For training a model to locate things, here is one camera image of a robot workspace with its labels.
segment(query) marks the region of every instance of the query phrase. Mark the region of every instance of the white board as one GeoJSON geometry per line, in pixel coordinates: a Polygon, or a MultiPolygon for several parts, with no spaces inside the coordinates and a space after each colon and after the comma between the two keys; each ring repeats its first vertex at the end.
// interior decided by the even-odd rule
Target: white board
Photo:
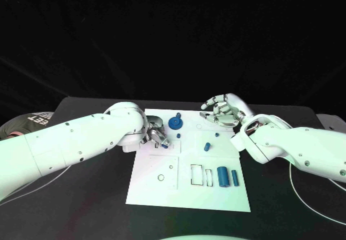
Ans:
{"type": "Polygon", "coordinates": [[[162,118],[171,147],[156,148],[152,142],[141,145],[126,203],[250,212],[240,153],[230,141],[236,135],[234,129],[208,122],[200,111],[146,109],[145,113],[162,118]],[[178,112],[182,114],[184,126],[174,130],[169,119],[178,112]],[[210,151],[205,151],[207,142],[211,143],[210,151]],[[192,185],[192,165],[203,165],[204,185],[192,185]],[[220,187],[217,169],[221,166],[228,169],[230,187],[220,187]],[[233,170],[237,171],[240,186],[234,185],[233,170]]]}

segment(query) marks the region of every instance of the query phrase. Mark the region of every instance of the hole in board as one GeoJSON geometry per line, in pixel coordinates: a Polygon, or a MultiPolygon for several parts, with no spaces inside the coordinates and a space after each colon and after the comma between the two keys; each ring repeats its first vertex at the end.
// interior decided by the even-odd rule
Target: hole in board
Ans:
{"type": "Polygon", "coordinates": [[[165,180],[165,176],[161,174],[161,175],[158,176],[158,179],[159,179],[159,181],[164,181],[164,180],[165,180]]]}

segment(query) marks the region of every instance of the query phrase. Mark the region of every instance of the robotic hand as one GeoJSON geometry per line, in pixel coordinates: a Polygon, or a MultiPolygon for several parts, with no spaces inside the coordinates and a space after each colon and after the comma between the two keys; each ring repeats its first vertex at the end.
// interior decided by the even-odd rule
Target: robotic hand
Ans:
{"type": "Polygon", "coordinates": [[[259,114],[233,93],[213,97],[203,109],[214,105],[214,114],[201,116],[220,126],[234,128],[231,138],[237,150],[247,149],[252,157],[266,164],[282,157],[303,171],[346,182],[346,134],[311,127],[293,128],[278,116],[259,114]]]}
{"type": "Polygon", "coordinates": [[[132,102],[115,104],[97,113],[0,142],[0,200],[38,178],[107,152],[155,142],[168,148],[164,120],[146,116],[132,102]]]}

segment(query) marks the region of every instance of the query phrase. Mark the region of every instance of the blue gear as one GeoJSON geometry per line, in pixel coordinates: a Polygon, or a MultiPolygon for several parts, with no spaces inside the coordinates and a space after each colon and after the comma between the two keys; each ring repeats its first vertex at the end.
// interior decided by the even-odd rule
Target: blue gear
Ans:
{"type": "Polygon", "coordinates": [[[182,114],[178,113],[175,117],[168,121],[168,125],[174,130],[178,130],[184,126],[182,114]]]}

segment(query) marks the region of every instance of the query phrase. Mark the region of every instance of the dark curtain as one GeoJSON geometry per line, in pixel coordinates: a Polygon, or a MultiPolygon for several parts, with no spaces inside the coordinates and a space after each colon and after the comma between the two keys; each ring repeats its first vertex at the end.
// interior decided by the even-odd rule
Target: dark curtain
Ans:
{"type": "Polygon", "coordinates": [[[64,97],[344,112],[344,6],[331,2],[2,1],[0,117],[64,97]]]}

